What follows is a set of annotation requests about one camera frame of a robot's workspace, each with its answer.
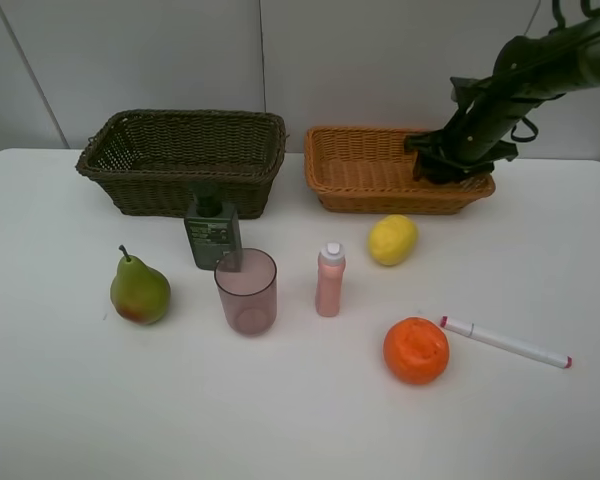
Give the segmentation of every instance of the white marker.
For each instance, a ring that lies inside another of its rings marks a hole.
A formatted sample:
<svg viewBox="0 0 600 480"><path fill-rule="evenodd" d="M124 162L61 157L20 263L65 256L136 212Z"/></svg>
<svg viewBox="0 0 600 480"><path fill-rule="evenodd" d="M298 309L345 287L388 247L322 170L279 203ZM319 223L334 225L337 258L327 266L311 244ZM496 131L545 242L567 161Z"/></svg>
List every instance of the white marker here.
<svg viewBox="0 0 600 480"><path fill-rule="evenodd" d="M447 330L451 330L452 332L464 335L465 337L473 338L479 342L502 348L511 353L517 353L518 355L537 360L538 362L548 363L554 367L569 368L573 363L571 357L552 353L543 348L531 345L530 343L490 332L489 330L476 326L475 323L466 323L454 320L453 318L442 317L440 326Z"/></svg>

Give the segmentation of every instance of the transparent cup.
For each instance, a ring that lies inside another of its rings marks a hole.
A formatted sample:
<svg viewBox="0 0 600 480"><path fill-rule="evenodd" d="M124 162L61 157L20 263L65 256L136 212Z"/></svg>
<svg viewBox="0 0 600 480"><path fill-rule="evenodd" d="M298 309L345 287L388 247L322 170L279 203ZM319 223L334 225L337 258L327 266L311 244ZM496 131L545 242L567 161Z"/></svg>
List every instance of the transparent cup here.
<svg viewBox="0 0 600 480"><path fill-rule="evenodd" d="M255 248L226 254L214 278L227 322L236 332L255 336L273 325L277 314L276 262Z"/></svg>

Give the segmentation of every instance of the pear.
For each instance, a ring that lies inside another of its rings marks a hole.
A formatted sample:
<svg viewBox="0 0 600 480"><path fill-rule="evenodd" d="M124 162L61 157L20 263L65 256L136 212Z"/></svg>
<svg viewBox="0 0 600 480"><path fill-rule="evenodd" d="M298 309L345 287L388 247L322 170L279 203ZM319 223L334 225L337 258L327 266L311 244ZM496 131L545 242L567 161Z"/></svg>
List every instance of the pear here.
<svg viewBox="0 0 600 480"><path fill-rule="evenodd" d="M120 316L140 325L160 320L169 307L171 287L157 270L131 256L120 245L123 257L111 283L111 303Z"/></svg>

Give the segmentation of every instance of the orange wicker basket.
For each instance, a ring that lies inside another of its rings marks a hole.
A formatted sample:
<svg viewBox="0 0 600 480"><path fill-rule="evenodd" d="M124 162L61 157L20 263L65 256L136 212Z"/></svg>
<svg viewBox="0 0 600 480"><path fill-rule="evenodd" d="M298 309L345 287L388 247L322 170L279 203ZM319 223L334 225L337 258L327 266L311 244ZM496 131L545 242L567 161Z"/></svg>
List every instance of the orange wicker basket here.
<svg viewBox="0 0 600 480"><path fill-rule="evenodd" d="M315 127L305 138L305 176L333 212L449 215L495 191L491 175L435 185L415 181L408 129Z"/></svg>

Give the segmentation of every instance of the dark green wicker basket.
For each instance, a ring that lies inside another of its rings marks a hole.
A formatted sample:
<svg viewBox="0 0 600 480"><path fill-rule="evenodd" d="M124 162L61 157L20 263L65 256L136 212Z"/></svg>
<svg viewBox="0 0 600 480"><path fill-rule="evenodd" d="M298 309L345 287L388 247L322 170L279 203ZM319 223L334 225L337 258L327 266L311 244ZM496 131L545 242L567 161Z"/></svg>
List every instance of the dark green wicker basket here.
<svg viewBox="0 0 600 480"><path fill-rule="evenodd" d="M210 181L240 218L258 218L285 140L284 121L271 113L130 110L109 119L76 169L126 215L183 217L189 183Z"/></svg>

